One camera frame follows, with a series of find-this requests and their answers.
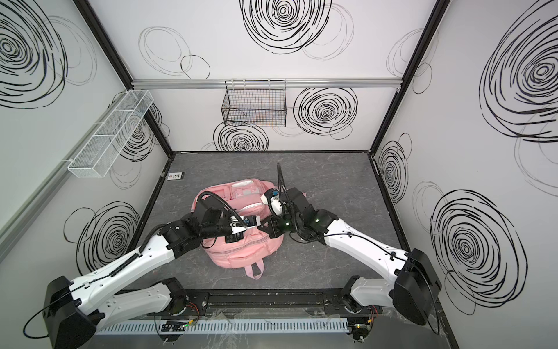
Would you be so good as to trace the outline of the pink student backpack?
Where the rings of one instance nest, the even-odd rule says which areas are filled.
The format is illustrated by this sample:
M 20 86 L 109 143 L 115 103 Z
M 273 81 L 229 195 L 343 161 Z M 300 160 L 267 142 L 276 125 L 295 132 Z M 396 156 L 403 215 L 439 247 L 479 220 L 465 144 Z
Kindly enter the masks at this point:
M 292 225 L 286 221 L 286 187 L 269 181 L 247 179 L 203 189 L 191 211 L 220 214 L 215 223 L 201 222 L 203 241 L 214 264 L 244 269 L 254 280 L 264 273 L 264 259 L 283 244 Z

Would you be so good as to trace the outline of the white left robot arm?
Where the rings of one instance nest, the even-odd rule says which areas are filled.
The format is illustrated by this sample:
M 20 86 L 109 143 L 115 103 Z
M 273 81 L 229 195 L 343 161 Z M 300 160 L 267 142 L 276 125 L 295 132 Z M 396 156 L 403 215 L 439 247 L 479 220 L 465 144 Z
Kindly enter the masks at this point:
M 135 250 L 73 280 L 49 282 L 40 311 L 53 348 L 79 348 L 110 318 L 102 309 L 125 286 L 201 246 L 203 240 L 238 233 L 248 219 L 235 210 L 197 207 L 183 218 L 157 225 Z

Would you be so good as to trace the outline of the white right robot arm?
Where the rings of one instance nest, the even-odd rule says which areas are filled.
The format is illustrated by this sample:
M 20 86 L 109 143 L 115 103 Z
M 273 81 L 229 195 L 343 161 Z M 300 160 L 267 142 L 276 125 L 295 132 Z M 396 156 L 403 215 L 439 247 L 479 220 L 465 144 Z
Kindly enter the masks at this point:
M 430 322 L 442 285 L 423 251 L 408 252 L 371 238 L 338 215 L 316 210 L 296 188 L 286 193 L 270 189 L 260 200 L 272 214 L 262 223 L 263 231 L 271 237 L 295 233 L 303 241 L 317 241 L 348 254 L 380 276 L 379 279 L 358 276 L 348 282 L 349 309 L 378 305 L 394 308 L 420 326 Z

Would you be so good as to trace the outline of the clear lead refill box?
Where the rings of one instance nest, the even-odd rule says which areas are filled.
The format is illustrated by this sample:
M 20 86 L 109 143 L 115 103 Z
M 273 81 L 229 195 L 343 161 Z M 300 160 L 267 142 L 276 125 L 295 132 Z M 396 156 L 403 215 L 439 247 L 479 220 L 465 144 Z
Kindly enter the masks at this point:
M 181 180 L 183 179 L 184 175 L 184 172 L 172 172 L 168 174 L 167 180 Z

